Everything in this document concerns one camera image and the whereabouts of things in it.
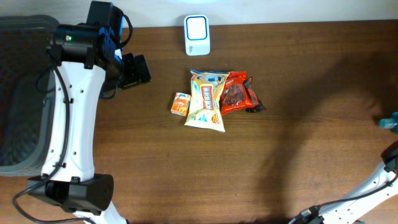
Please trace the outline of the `small orange box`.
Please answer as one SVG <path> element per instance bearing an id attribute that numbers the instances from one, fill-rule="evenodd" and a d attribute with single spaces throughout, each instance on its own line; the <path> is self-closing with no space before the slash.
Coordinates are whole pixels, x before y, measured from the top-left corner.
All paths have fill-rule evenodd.
<path id="1" fill-rule="evenodd" d="M 180 116 L 186 116 L 188 114 L 189 104 L 190 104 L 191 95 L 186 93 L 175 94 L 174 101 L 172 103 L 172 107 L 170 112 L 172 114 L 177 114 Z"/>

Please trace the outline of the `cream yellow chip bag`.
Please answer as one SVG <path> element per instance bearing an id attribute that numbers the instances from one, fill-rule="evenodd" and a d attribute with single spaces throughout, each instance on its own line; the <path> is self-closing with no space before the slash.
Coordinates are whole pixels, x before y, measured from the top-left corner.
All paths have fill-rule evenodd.
<path id="1" fill-rule="evenodd" d="M 196 70 L 190 72 L 192 95 L 185 125 L 224 133 L 220 98 L 229 74 Z"/>

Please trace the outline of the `red snack bag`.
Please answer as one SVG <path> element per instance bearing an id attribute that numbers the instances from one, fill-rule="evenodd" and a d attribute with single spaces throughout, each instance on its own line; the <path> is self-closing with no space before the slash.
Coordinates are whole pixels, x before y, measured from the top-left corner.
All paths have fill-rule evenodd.
<path id="1" fill-rule="evenodd" d="M 235 110 L 252 108 L 251 101 L 244 82 L 247 79 L 246 72 L 229 72 L 220 98 L 221 114 L 227 114 Z"/>

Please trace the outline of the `black orange snack packet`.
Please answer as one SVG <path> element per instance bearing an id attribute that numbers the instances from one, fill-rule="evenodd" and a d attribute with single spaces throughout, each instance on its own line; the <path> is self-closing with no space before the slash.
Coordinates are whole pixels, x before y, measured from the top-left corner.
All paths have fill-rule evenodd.
<path id="1" fill-rule="evenodd" d="M 251 103 L 253 104 L 252 107 L 249 108 L 245 108 L 245 112 L 247 113 L 259 113 L 261 111 L 265 111 L 266 108 L 265 106 L 262 104 L 262 102 L 260 101 L 260 99 L 257 97 L 257 95 L 255 94 L 254 90 L 252 89 L 252 77 L 247 78 L 244 83 L 243 83 L 246 92 L 248 94 L 248 97 L 251 101 Z"/>

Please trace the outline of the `blue mouthwash bottle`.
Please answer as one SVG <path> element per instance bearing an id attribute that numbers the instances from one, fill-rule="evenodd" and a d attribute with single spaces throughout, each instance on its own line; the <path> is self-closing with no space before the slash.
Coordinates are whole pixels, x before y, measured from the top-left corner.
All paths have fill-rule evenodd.
<path id="1" fill-rule="evenodd" d="M 397 130 L 397 115 L 398 112 L 394 112 L 391 114 L 390 118 L 383 118 L 379 121 L 379 127 L 381 127 L 382 129 L 389 129 L 391 130 L 393 133 L 397 134 L 398 130 Z"/>

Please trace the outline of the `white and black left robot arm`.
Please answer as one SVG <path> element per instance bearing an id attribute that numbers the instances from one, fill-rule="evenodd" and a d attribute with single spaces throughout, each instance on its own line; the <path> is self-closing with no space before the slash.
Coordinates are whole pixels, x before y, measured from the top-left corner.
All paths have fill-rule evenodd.
<path id="1" fill-rule="evenodd" d="M 25 193 L 72 213 L 76 222 L 125 222 L 112 202 L 113 177 L 95 172 L 93 134 L 103 93 L 151 80 L 143 55 L 122 53 L 128 20 L 114 4 L 93 1 L 86 22 L 56 28 L 48 51 L 55 74 L 51 138 L 41 173 Z"/>

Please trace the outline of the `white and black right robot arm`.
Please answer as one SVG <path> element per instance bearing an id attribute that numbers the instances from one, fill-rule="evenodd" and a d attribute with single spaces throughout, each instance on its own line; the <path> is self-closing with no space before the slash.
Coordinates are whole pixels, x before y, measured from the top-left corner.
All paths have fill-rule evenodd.
<path id="1" fill-rule="evenodd" d="M 387 147 L 381 158 L 374 172 L 350 193 L 301 211 L 289 224 L 358 223 L 363 215 L 397 195 L 397 142 Z"/>

